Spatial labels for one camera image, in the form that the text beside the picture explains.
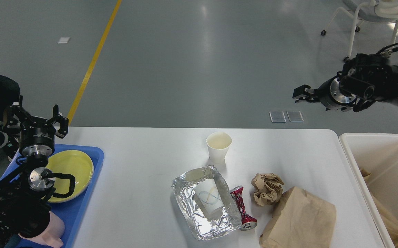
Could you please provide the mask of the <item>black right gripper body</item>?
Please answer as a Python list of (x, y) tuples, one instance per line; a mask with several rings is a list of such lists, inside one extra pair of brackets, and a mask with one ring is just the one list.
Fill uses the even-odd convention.
[(349, 111), (353, 108), (357, 97), (342, 93), (338, 77), (333, 77), (318, 88), (318, 100), (328, 110)]

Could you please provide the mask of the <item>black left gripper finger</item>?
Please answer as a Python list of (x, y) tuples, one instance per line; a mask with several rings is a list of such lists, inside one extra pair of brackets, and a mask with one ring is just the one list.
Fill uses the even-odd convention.
[(7, 107), (7, 128), (33, 128), (33, 117), (23, 107), (23, 96)]
[(60, 113), (59, 106), (54, 105), (52, 109), (52, 118), (49, 119), (49, 126), (53, 127), (55, 123), (59, 124), (59, 129), (55, 131), (55, 136), (63, 139), (68, 134), (69, 119)]

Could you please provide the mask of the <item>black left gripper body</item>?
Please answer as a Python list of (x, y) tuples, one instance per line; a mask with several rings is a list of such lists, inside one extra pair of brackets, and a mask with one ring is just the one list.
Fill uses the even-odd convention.
[(31, 121), (26, 119), (22, 123), (20, 154), (24, 157), (32, 154), (50, 156), (54, 153), (54, 135), (56, 129), (48, 120), (42, 117), (33, 117)]

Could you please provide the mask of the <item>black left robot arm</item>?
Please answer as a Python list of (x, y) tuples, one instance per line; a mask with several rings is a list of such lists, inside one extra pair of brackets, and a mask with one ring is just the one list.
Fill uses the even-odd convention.
[(13, 235), (35, 237), (51, 222), (51, 197), (69, 197), (76, 179), (46, 168), (55, 151), (55, 137), (68, 134), (69, 120), (54, 105), (50, 119), (32, 116), (22, 107), (22, 97), (4, 112), (2, 130), (20, 130), (16, 169), (0, 180), (0, 248)]

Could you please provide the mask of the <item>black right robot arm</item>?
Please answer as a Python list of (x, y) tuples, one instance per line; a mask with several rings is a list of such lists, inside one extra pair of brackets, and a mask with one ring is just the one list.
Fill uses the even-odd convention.
[(398, 42), (374, 54), (358, 53), (344, 58), (341, 71), (317, 89), (308, 85), (295, 88), (296, 102), (321, 103), (326, 110), (360, 112), (375, 102), (398, 107), (398, 66), (390, 63), (390, 56), (398, 52)]

